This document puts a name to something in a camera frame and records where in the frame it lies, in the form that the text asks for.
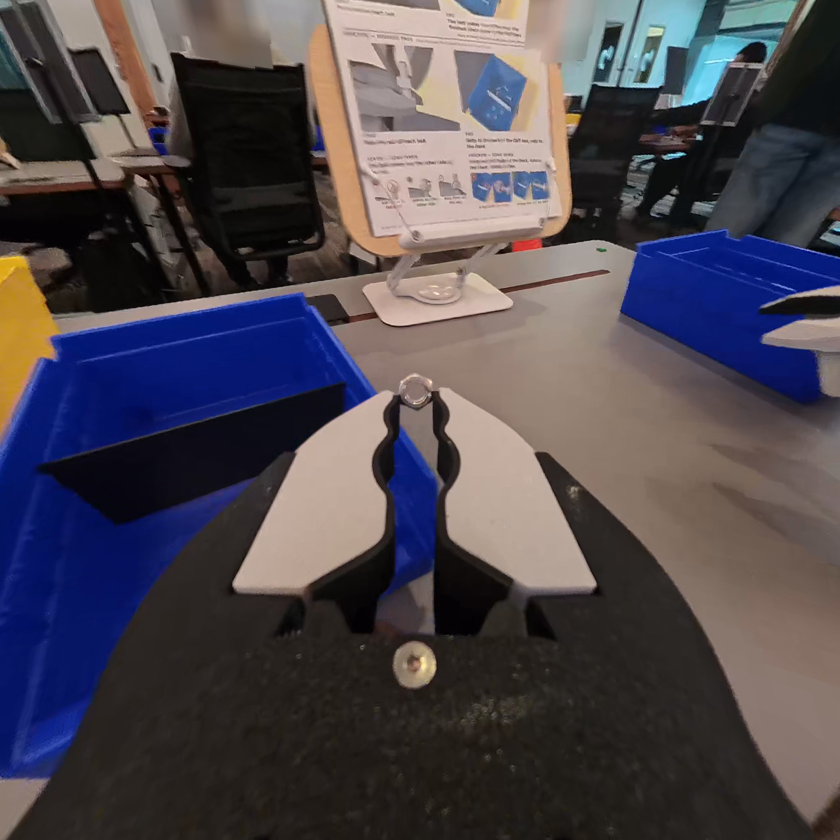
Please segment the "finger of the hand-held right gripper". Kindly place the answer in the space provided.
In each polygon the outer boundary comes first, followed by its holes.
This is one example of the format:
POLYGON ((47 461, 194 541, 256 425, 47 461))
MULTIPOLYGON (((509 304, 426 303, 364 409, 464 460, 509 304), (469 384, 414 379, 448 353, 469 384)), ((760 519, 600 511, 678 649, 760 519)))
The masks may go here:
POLYGON ((814 353, 839 354, 839 317, 795 320, 765 333, 762 343, 814 353))
POLYGON ((839 286, 795 293, 762 305, 762 315, 837 318, 839 286))

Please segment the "black office chair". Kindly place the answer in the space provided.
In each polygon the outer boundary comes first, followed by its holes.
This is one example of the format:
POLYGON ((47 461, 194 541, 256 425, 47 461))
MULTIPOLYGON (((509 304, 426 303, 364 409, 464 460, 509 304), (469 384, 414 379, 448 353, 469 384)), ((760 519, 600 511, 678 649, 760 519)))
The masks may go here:
POLYGON ((287 285, 288 259, 325 241, 312 169, 302 64, 227 65, 172 53, 192 152, 178 170, 201 240, 242 290, 249 263, 263 261, 287 285))
POLYGON ((627 175, 654 113, 658 88, 593 85, 569 141, 572 207, 595 238, 613 241, 627 175))

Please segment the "white instruction board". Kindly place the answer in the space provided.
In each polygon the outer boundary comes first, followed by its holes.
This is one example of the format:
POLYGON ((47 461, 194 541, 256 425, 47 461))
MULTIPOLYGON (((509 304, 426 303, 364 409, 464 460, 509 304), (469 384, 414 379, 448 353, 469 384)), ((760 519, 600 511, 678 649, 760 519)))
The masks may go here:
POLYGON ((374 238, 535 236, 571 210, 531 2, 322 2, 374 238))

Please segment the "yellow storage bin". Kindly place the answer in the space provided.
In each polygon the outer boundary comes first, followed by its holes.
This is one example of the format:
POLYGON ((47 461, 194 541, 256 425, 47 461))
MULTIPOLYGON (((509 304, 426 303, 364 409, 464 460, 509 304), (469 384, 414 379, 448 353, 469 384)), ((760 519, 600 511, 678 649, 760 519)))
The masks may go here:
POLYGON ((56 357, 57 333, 26 258, 1 258, 1 435, 38 362, 56 357))

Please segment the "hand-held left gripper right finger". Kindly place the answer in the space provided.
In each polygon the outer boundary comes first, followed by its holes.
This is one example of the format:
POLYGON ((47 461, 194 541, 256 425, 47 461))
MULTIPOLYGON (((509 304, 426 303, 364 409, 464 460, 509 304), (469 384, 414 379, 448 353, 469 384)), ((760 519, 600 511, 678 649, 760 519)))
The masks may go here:
POLYGON ((493 608, 592 595, 597 583, 547 472, 556 463, 450 389, 433 397, 436 624, 483 624, 493 608))

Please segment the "instruction sheet on stand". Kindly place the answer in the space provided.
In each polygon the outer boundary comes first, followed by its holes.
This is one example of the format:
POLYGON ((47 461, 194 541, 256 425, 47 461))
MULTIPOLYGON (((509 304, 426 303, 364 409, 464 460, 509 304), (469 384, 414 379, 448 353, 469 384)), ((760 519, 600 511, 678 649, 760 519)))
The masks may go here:
MULTIPOLYGON (((375 237, 371 233, 340 74, 333 57, 329 29, 325 24, 317 25, 312 32, 308 47, 308 69, 332 183, 346 234, 357 245, 376 256, 404 256, 406 251, 400 246, 397 235, 375 237)), ((556 164, 554 182, 560 197, 560 214, 547 220, 541 232, 543 238, 555 236, 563 231, 571 217, 573 204, 561 66, 550 64, 547 73, 552 154, 556 164)))

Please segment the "small dark desktop monitor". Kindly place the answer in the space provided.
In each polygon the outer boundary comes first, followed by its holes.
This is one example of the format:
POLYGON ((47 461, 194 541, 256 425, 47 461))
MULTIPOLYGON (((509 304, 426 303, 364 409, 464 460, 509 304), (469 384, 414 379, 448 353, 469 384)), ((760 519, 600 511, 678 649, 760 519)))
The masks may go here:
POLYGON ((119 118, 131 114, 129 104, 98 49, 71 49, 69 54, 96 114, 119 118))

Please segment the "blue divided storage bin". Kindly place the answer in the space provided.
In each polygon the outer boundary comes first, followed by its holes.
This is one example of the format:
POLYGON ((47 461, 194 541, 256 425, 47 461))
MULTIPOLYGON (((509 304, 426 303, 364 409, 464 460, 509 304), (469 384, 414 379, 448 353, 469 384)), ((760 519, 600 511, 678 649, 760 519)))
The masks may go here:
POLYGON ((233 579, 280 457, 375 394, 302 295, 54 347, 2 443, 2 779, 55 771, 115 649, 144 686, 278 629, 233 579))

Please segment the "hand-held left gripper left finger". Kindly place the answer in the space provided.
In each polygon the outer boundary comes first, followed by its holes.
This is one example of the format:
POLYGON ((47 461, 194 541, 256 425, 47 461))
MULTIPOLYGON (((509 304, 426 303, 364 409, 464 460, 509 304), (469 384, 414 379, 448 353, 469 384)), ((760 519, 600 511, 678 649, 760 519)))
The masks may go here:
POLYGON ((350 628, 374 627, 396 569, 400 405, 379 392, 297 448, 234 577, 237 594, 333 602, 350 628))

